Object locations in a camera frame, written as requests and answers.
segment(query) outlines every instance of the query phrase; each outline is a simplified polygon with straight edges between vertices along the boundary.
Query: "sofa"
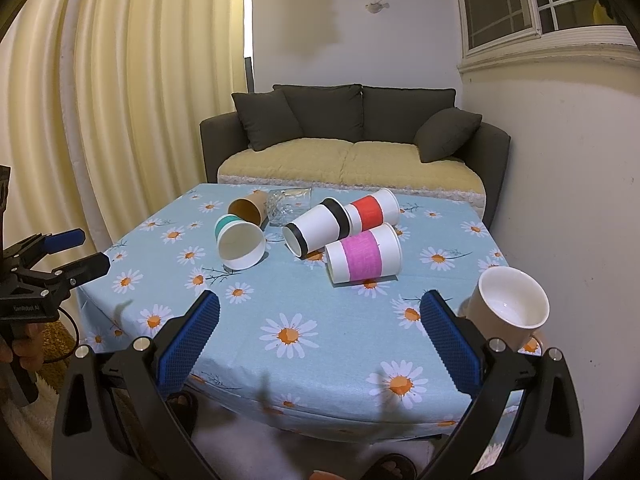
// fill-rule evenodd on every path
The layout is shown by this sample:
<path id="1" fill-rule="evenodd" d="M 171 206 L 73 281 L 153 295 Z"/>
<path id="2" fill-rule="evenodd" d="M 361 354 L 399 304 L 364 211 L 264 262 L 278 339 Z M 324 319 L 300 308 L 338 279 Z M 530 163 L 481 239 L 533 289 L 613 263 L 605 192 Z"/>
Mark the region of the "sofa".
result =
<path id="1" fill-rule="evenodd" d="M 388 187 L 469 202 L 491 226 L 511 138 L 455 108 L 454 89 L 274 85 L 233 97 L 236 112 L 200 123 L 208 182 Z"/>

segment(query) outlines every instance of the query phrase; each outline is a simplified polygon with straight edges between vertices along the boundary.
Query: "dark gray pillow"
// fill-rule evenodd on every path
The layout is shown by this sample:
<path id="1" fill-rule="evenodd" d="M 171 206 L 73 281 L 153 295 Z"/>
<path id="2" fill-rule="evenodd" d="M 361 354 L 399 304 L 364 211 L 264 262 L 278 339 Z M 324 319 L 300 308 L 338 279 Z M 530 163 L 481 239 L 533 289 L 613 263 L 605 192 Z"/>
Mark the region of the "dark gray pillow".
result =
<path id="1" fill-rule="evenodd" d="M 459 108 L 434 113 L 415 134 L 421 162 L 433 162 L 453 155 L 480 127 L 482 115 Z"/>
<path id="2" fill-rule="evenodd" d="M 363 86 L 363 140 L 411 144 L 418 128 L 434 113 L 451 108 L 455 99 L 453 88 L 427 90 Z"/>
<path id="3" fill-rule="evenodd" d="M 303 137 L 282 90 L 264 94 L 231 94 L 254 152 Z"/>
<path id="4" fill-rule="evenodd" d="M 362 86 L 273 85 L 282 89 L 305 137 L 362 140 Z"/>

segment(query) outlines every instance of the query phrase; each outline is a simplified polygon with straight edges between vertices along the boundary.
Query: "blue gripper pad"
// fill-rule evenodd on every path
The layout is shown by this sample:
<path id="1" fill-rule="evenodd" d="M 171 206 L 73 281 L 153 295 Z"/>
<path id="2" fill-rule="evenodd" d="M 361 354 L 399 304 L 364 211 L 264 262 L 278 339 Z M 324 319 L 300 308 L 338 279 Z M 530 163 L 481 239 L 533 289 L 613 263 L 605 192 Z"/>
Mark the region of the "blue gripper pad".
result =
<path id="1" fill-rule="evenodd" d="M 456 318 L 437 290 L 425 292 L 420 300 L 420 320 L 458 391 L 474 398 L 482 386 L 484 366 L 480 350 L 474 350 L 465 335 L 477 344 L 483 341 L 476 337 L 478 329 L 469 320 Z M 463 335 L 461 328 L 469 330 Z"/>
<path id="2" fill-rule="evenodd" d="M 86 236 L 82 229 L 72 229 L 57 235 L 49 235 L 44 238 L 43 248 L 47 254 L 55 254 L 60 251 L 66 251 L 72 247 L 78 247 L 84 244 Z"/>
<path id="3" fill-rule="evenodd" d="M 220 300 L 206 290 L 184 316 L 167 321 L 154 338 L 162 352 L 156 365 L 156 387 L 163 399 L 183 388 L 219 320 Z M 167 336 L 170 342 L 163 349 Z"/>

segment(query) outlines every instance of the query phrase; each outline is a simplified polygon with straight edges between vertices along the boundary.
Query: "black cable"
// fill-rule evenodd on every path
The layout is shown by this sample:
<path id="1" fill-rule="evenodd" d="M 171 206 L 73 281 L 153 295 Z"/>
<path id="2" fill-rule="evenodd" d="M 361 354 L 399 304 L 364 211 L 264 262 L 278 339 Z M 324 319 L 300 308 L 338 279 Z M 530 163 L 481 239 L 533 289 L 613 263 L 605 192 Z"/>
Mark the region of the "black cable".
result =
<path id="1" fill-rule="evenodd" d="M 56 357 L 55 359 L 44 361 L 44 364 L 46 365 L 50 365 L 51 363 L 57 363 L 71 357 L 76 351 L 76 348 L 78 348 L 78 345 L 80 344 L 80 332 L 78 331 L 78 325 L 76 325 L 76 322 L 74 321 L 74 319 L 68 314 L 68 312 L 64 308 L 59 306 L 58 310 L 62 312 L 62 314 L 64 314 L 66 318 L 74 326 L 74 330 L 76 331 L 76 343 L 74 344 L 74 347 L 68 353 L 64 354 L 62 357 Z"/>

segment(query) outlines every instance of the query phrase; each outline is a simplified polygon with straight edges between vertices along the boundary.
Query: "light blue tablecloth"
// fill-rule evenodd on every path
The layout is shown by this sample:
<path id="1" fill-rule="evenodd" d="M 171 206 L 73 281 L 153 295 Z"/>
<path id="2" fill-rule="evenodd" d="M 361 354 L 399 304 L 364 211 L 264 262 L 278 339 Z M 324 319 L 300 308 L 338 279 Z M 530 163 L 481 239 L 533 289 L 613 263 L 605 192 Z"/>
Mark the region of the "light blue tablecloth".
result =
<path id="1" fill-rule="evenodd" d="M 457 312 L 483 269 L 506 265 L 471 206 L 398 195 L 401 274 L 333 286 L 322 255 L 297 259 L 275 227 L 266 228 L 261 263 L 223 268 L 213 226 L 254 189 L 265 188 L 201 184 L 109 248 L 108 275 L 79 290 L 88 343 L 113 351 L 153 336 L 210 288 L 220 323 L 190 384 L 223 406 L 330 440 L 450 433 L 470 397 L 456 390 L 417 320 L 418 304 L 436 288 Z M 365 194 L 317 188 L 312 203 Z"/>

